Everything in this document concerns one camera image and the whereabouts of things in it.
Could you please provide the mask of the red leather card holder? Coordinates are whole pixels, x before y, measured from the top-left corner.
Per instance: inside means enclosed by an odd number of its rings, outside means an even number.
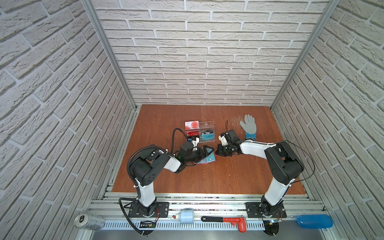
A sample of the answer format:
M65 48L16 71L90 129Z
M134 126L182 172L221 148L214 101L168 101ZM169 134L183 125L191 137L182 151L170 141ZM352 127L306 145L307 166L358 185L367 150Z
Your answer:
M202 159L201 161L199 161L198 165L209 164L216 161L215 151L212 149L208 149L208 152L209 152L209 155L204 159Z

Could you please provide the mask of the clear acrylic card display stand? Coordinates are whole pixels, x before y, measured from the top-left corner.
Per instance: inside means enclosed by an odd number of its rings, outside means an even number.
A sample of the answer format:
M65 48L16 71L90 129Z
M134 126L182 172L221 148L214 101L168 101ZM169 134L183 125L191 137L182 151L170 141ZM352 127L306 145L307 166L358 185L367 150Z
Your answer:
M196 137L199 138L200 142L202 143L213 142L215 140L215 123L213 121L185 122L185 130L186 135L189 139Z

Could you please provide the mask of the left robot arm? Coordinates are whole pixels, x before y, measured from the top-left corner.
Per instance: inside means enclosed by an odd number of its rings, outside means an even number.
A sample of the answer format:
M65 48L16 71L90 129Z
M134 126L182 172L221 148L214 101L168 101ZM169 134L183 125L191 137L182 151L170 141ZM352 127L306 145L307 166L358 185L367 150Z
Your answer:
M127 163L127 172L137 189L140 206L151 209L156 205L154 181L162 170L180 173L187 166L194 166L207 157L213 157L214 152L212 147L195 146L189 141L174 154L156 145L136 151Z

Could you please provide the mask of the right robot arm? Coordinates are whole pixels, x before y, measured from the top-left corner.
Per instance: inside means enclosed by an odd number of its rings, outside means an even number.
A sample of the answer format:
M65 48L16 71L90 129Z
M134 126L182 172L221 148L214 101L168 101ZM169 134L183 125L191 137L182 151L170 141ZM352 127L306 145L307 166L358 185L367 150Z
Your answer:
M289 187L305 169L303 162L286 141L262 143L252 139L241 140L234 130L220 134L219 140L221 143L216 151L218 156L252 155L268 161L273 178L260 203L264 213L282 204Z

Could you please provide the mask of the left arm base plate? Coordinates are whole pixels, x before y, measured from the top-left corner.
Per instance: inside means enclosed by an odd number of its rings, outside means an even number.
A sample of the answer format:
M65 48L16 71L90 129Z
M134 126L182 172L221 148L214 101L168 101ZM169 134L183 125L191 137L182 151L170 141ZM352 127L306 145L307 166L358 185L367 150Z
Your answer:
M145 207L139 201L134 201L129 206L130 218L167 218L169 214L169 202L154 202L150 206Z

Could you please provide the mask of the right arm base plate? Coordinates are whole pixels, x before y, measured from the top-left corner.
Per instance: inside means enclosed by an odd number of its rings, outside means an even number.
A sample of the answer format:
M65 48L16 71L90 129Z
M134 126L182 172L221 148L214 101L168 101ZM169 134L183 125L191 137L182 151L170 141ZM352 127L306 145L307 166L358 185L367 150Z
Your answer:
M245 205L248 218L284 219L287 217L283 202L280 202L275 206L270 206L268 202L247 202Z

